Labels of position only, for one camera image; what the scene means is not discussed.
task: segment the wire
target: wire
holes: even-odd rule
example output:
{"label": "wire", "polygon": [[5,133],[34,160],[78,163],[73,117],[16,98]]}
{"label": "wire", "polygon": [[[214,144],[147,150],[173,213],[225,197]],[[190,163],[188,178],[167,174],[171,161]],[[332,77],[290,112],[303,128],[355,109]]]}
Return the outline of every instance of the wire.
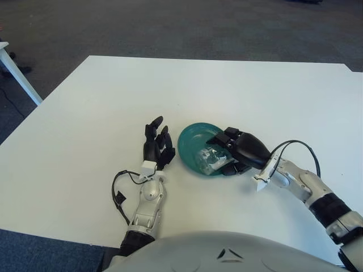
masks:
{"label": "wire", "polygon": [[277,169],[277,166],[278,166],[278,164],[280,163],[280,160],[281,160],[281,157],[282,157],[282,153],[284,153],[284,151],[285,151],[285,149],[290,145],[290,144],[292,144],[292,143],[300,143],[300,144],[302,144],[302,145],[304,145],[309,151],[310,151],[310,153],[311,153],[311,155],[313,156],[313,158],[314,158],[314,162],[315,162],[315,167],[316,167],[316,175],[318,176],[318,177],[320,177],[321,176],[321,174],[320,174],[320,164],[319,164],[319,161],[318,161],[318,158],[316,157],[316,154],[314,153],[314,150],[310,147],[310,146],[308,146],[306,143],[304,143],[304,142],[302,142],[302,141],[299,141],[299,140],[288,140],[288,141],[286,141],[286,142],[283,142],[283,143],[280,143],[277,147],[275,147],[273,150],[272,150],[272,152],[271,152],[271,154],[273,155],[281,146],[283,146],[283,145],[285,145],[284,146],[284,148],[281,150],[281,153],[280,153],[280,156],[278,157],[278,159],[277,159],[277,163],[276,163],[276,165],[275,165],[275,168],[273,169],[273,172],[272,172],[272,174],[271,174],[271,177],[272,177],[272,175],[275,173],[275,171],[276,171],[276,169]]}
{"label": "wire", "polygon": [[119,212],[120,212],[120,214],[123,216],[123,218],[125,219],[125,221],[126,221],[126,224],[127,225],[129,225],[130,224],[130,220],[128,219],[128,217],[126,216],[126,214],[124,213],[124,210],[123,210],[123,208],[121,207],[121,204],[122,204],[122,202],[124,201],[124,200],[126,200],[126,198],[120,193],[120,191],[119,191],[119,193],[124,197],[124,199],[123,199],[123,201],[121,201],[121,203],[119,203],[118,201],[117,201],[117,197],[116,197],[116,194],[115,194],[115,183],[116,183],[116,180],[120,177],[120,176],[122,176],[122,175],[124,175],[124,174],[129,174],[129,176],[130,176],[130,178],[131,178],[131,180],[135,183],[135,184],[138,184],[137,182],[135,182],[134,181],[134,179],[132,178],[132,176],[131,176],[131,174],[133,174],[133,175],[135,175],[135,176],[139,176],[140,174],[138,174],[138,173],[135,173],[135,172],[132,172],[132,171],[127,171],[127,170],[123,170],[123,171],[121,171],[121,172],[119,172],[119,173],[117,173],[116,174],[116,176],[113,178],[113,182],[112,182],[112,186],[111,186],[111,194],[112,194],[112,200],[113,200],[113,202],[115,203],[115,206],[116,206],[116,208],[119,210]]}
{"label": "wire", "polygon": [[21,111],[18,109],[18,107],[7,97],[7,94],[3,88],[0,88],[0,90],[4,93],[5,99],[15,108],[15,110],[25,119],[25,115],[21,113]]}
{"label": "wire", "polygon": [[[157,168],[155,167],[155,169],[154,169],[154,173],[153,173],[153,174],[151,174],[151,175],[149,175],[149,176],[147,176],[147,177],[154,176],[154,175],[155,175],[155,173],[156,173],[156,171],[157,171]],[[124,197],[124,195],[122,195],[122,193],[121,193],[120,191],[118,191],[118,193],[120,193],[120,197],[121,197],[122,199],[117,199],[117,195],[119,195],[119,194],[117,194],[117,195],[115,194],[115,183],[116,183],[116,180],[117,180],[120,176],[122,176],[122,175],[124,175],[124,174],[128,174],[128,175],[129,175],[129,177],[130,177],[130,179],[132,180],[132,182],[133,182],[133,183],[135,183],[136,185],[144,184],[144,183],[148,182],[149,180],[148,180],[148,179],[146,179],[146,180],[144,180],[143,182],[136,182],[136,181],[134,180],[134,178],[132,177],[132,175],[140,176],[140,174],[139,174],[139,173],[136,173],[136,172],[128,171],[128,170],[123,170],[123,171],[121,171],[121,172],[117,173],[117,174],[116,174],[116,176],[113,178],[112,187],[111,187],[112,200],[113,200],[113,202],[115,203],[116,208],[119,210],[119,212],[121,213],[121,215],[122,215],[122,216],[123,216],[123,218],[125,219],[126,224],[127,224],[127,225],[129,225],[129,224],[130,224],[130,220],[129,220],[129,219],[128,219],[128,217],[126,216],[126,214],[125,214],[125,212],[124,212],[123,208],[121,207],[121,204],[122,204],[122,203],[126,200],[126,198]]]}

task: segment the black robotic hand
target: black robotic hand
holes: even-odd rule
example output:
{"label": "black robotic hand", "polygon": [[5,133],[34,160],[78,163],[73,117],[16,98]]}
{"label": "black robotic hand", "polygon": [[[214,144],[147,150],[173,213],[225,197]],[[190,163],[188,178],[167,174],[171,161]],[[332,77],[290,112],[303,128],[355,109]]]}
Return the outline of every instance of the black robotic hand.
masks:
{"label": "black robotic hand", "polygon": [[209,145],[219,145],[227,149],[237,163],[231,163],[222,168],[224,175],[230,176],[243,173],[251,167],[262,169],[271,157],[265,145],[250,133],[228,127],[207,141]]}
{"label": "black robotic hand", "polygon": [[168,126],[165,126],[157,135],[157,129],[162,122],[163,117],[159,116],[150,125],[145,126],[146,142],[143,145],[143,160],[156,162],[157,170],[162,170],[175,156]]}

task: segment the green plate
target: green plate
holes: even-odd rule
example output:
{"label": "green plate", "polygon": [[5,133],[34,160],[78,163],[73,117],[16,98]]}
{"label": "green plate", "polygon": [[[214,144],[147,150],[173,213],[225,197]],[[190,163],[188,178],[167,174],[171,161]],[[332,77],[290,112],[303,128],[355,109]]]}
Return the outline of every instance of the green plate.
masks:
{"label": "green plate", "polygon": [[[205,143],[209,139],[213,138],[218,132],[222,132],[220,128],[208,123],[195,123],[187,126],[181,133],[178,139],[178,151],[179,156],[183,163],[191,170],[206,176],[199,170],[199,167],[195,163],[195,155],[207,147]],[[220,175],[222,172],[215,171],[209,176]]]}

